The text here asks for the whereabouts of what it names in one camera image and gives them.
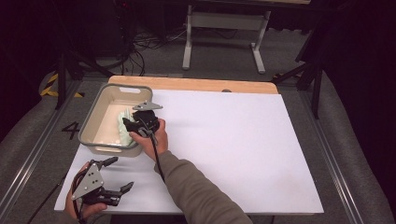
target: table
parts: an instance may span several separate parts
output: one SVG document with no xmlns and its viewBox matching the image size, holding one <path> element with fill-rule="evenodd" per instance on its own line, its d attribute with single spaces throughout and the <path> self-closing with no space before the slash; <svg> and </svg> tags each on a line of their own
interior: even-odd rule
<svg viewBox="0 0 396 224">
<path fill-rule="evenodd" d="M 310 3 L 310 0 L 268 0 L 266 2 L 307 5 Z M 187 13 L 186 46 L 184 49 L 182 68 L 184 70 L 190 69 L 192 27 L 253 30 L 253 31 L 258 31 L 258 35 L 256 42 L 251 43 L 250 46 L 253 52 L 253 57 L 257 66 L 257 70 L 260 74 L 264 74 L 265 68 L 259 50 L 260 50 L 260 45 L 262 44 L 262 38 L 264 36 L 265 29 L 270 19 L 270 15 L 271 15 L 271 11 L 265 11 L 262 16 L 194 12 L 192 11 L 192 7 L 189 6 Z"/>
<path fill-rule="evenodd" d="M 264 11 L 299 11 L 301 13 L 308 13 L 311 15 L 319 15 L 321 20 L 322 16 L 332 15 L 342 10 L 344 7 L 333 8 L 328 6 L 316 6 L 315 4 L 309 4 L 310 0 L 133 0 L 133 2 L 140 3 L 158 3 L 158 4 L 173 4 L 182 6 L 203 6 L 203 7 L 227 7 L 227 8 L 244 8 L 244 9 L 258 9 Z M 305 42 L 305 46 L 308 46 L 310 38 Z M 255 50 L 260 45 L 256 42 L 254 44 L 253 56 L 255 58 L 256 65 L 258 66 L 259 73 L 264 73 L 265 69 L 261 60 L 260 53 Z M 188 69 L 190 66 L 191 58 L 191 41 L 186 41 L 185 54 L 183 58 L 183 67 Z M 315 88 L 312 95 L 312 112 L 316 119 L 318 119 L 318 98 L 320 91 L 321 81 L 321 67 L 318 63 L 305 63 L 281 77 L 273 78 L 273 82 L 278 84 L 283 80 L 294 77 L 295 75 L 302 73 L 302 78 L 298 81 L 296 87 L 299 91 L 306 91 L 313 80 L 315 80 Z"/>
<path fill-rule="evenodd" d="M 173 153 L 192 161 L 247 214 L 323 212 L 286 107 L 273 84 L 165 77 L 112 77 L 109 82 L 150 86 L 153 101 L 164 106 L 156 115 L 167 121 Z M 224 89 L 240 92 L 217 92 Z M 234 119 L 238 114 L 241 118 L 247 116 L 246 120 Z M 93 158 L 104 160 L 108 156 L 96 155 L 80 145 L 55 210 L 64 209 L 64 197 L 74 174 Z M 102 169 L 107 189 L 134 181 L 119 206 L 109 207 L 106 212 L 180 214 L 153 166 L 154 162 L 141 153 L 134 158 L 120 158 Z"/>
</svg>

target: metal stand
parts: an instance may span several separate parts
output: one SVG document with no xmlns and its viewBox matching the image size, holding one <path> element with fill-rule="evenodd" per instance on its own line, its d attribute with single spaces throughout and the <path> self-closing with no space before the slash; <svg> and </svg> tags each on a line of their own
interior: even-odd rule
<svg viewBox="0 0 396 224">
<path fill-rule="evenodd" d="M 260 74 L 264 74 L 265 68 L 262 63 L 262 56 L 260 55 L 260 45 L 262 44 L 262 38 L 264 36 L 265 28 L 267 27 L 270 14 L 270 11 L 266 11 L 264 16 L 192 12 L 191 6 L 189 6 L 187 13 L 187 40 L 186 47 L 184 49 L 182 68 L 184 70 L 190 69 L 192 27 L 254 30 L 259 31 L 259 34 L 256 42 L 251 44 L 251 50 L 253 52 L 258 72 Z"/>
<path fill-rule="evenodd" d="M 311 100 L 311 110 L 315 116 L 315 119 L 318 119 L 318 102 L 319 102 L 320 83 L 322 76 L 322 69 L 318 64 L 304 63 L 303 65 L 300 65 L 294 68 L 293 70 L 285 73 L 281 77 L 273 78 L 271 82 L 273 82 L 274 84 L 278 84 L 300 73 L 302 73 L 301 78 L 296 84 L 296 88 L 298 91 L 306 91 L 311 85 L 312 81 L 315 80 L 314 91 Z"/>
</svg>

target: finger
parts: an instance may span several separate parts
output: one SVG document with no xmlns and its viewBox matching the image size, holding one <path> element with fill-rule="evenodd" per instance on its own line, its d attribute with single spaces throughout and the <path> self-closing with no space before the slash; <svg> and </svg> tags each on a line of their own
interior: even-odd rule
<svg viewBox="0 0 396 224">
<path fill-rule="evenodd" d="M 107 205 L 105 203 L 92 204 L 92 205 L 87 206 L 84 209 L 84 211 L 82 213 L 82 216 L 83 216 L 84 219 L 87 219 L 88 217 L 90 217 L 90 216 L 92 216 L 92 215 L 94 215 L 96 213 L 100 213 L 100 212 L 102 212 L 103 210 L 106 210 L 106 209 L 107 209 Z"/>
<path fill-rule="evenodd" d="M 158 122 L 160 123 L 160 127 L 158 130 L 165 130 L 165 120 L 164 119 L 158 119 Z"/>
<path fill-rule="evenodd" d="M 146 139 L 134 132 L 130 132 L 129 136 L 131 136 L 138 144 L 140 144 L 142 141 L 144 141 Z"/>
</svg>

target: black cable on floor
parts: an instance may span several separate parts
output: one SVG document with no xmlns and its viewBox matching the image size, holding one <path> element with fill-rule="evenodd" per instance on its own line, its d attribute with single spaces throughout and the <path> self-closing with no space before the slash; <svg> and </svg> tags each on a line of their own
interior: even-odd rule
<svg viewBox="0 0 396 224">
<path fill-rule="evenodd" d="M 64 177 L 62 177 L 61 181 L 52 189 L 52 191 L 47 195 L 46 199 L 38 206 L 38 208 L 35 210 L 35 212 L 32 214 L 32 216 L 29 218 L 29 220 L 27 221 L 27 224 L 30 224 L 32 222 L 32 220 L 35 218 L 35 216 L 37 215 L 37 213 L 40 211 L 40 209 L 44 206 L 44 204 L 47 202 L 47 200 L 50 198 L 50 196 L 53 194 L 53 192 L 55 192 L 55 190 L 62 185 L 62 183 L 64 182 L 64 179 L 66 178 L 66 174 L 64 174 Z"/>
<path fill-rule="evenodd" d="M 117 67 L 117 66 L 120 66 L 120 65 L 123 64 L 126 60 L 128 60 L 128 55 L 122 55 L 122 58 L 121 58 L 118 62 L 115 62 L 115 63 L 112 63 L 112 64 L 108 64 L 108 65 L 103 65 L 103 66 L 101 66 L 101 67 L 103 67 L 103 68 L 105 68 L 106 70 L 108 70 L 108 69 L 111 69 L 111 68 L 115 68 L 115 67 Z M 82 68 L 84 71 L 86 71 L 86 72 L 94 72 L 94 71 L 96 71 L 95 69 L 92 69 L 92 68 L 87 67 L 87 66 L 84 66 L 84 65 L 81 65 L 81 68 Z"/>
<path fill-rule="evenodd" d="M 230 36 L 224 35 L 222 32 L 233 32 Z M 236 33 L 238 33 L 238 30 L 220 30 L 220 29 L 214 29 L 212 30 L 215 34 L 223 37 L 224 39 L 232 39 L 235 37 Z"/>
<path fill-rule="evenodd" d="M 168 35 L 166 37 L 165 41 L 162 41 L 160 38 L 157 37 L 153 37 L 152 35 L 148 35 L 142 38 L 136 38 L 134 39 L 134 44 L 138 47 L 140 47 L 139 49 L 136 49 L 138 51 L 142 51 L 145 49 L 159 49 L 177 39 L 180 38 L 181 35 L 183 35 L 184 33 L 186 33 L 186 30 L 181 30 L 178 31 L 177 34 L 171 34 L 171 35 L 176 35 L 175 37 L 172 37 L 171 35 Z"/>
<path fill-rule="evenodd" d="M 142 65 L 140 65 L 139 63 L 137 63 L 137 62 L 131 57 L 131 55 L 129 56 L 129 59 L 131 60 L 131 64 L 132 64 L 132 65 L 134 65 L 134 63 L 136 63 L 137 66 L 139 66 L 139 67 L 141 68 L 141 71 L 140 71 L 139 76 L 142 77 L 142 76 L 145 75 L 145 73 L 146 73 L 146 71 L 145 71 L 145 66 L 146 66 L 146 65 L 145 65 L 145 60 L 144 60 L 142 54 L 139 53 L 138 51 L 136 51 L 136 55 L 137 55 L 137 57 L 140 56 L 140 58 L 142 59 Z"/>
</svg>

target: white paper sheet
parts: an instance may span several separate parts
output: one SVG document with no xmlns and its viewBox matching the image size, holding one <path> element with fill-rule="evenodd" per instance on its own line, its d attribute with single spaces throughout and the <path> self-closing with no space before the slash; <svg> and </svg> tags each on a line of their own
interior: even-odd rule
<svg viewBox="0 0 396 224">
<path fill-rule="evenodd" d="M 314 214 L 323 208 L 279 94 L 153 91 L 156 110 L 166 120 L 169 149 L 192 161 L 207 178 L 248 214 Z M 55 210 L 64 209 L 64 198 L 73 176 L 91 159 L 105 160 L 80 146 Z M 154 162 L 142 153 L 120 158 L 102 169 L 106 189 L 134 181 L 109 213 L 174 214 L 174 205 Z"/>
</svg>

